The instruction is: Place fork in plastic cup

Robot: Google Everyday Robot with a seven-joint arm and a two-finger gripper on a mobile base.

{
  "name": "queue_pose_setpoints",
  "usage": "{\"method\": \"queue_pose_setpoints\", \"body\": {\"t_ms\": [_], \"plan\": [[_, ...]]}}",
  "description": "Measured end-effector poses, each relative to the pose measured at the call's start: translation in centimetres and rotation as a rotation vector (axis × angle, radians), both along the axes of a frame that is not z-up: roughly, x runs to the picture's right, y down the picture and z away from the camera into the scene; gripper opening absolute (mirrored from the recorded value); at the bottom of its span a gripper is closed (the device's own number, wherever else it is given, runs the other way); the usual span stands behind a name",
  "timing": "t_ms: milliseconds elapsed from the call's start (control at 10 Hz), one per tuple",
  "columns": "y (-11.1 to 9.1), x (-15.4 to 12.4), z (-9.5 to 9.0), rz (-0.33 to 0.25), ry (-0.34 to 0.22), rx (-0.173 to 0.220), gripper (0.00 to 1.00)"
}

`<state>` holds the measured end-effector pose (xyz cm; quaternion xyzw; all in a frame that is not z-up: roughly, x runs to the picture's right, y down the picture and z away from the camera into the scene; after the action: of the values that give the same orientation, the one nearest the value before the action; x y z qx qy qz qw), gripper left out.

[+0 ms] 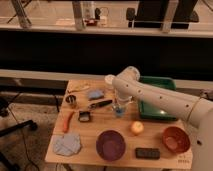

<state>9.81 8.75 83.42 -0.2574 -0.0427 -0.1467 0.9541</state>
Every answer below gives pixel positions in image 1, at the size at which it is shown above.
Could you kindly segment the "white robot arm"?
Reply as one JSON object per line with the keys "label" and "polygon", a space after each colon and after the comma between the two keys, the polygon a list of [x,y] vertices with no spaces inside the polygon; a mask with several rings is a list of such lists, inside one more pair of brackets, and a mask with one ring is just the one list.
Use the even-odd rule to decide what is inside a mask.
{"label": "white robot arm", "polygon": [[198,129],[191,171],[213,171],[213,101],[139,82],[137,68],[129,66],[112,79],[118,99],[149,103]]}

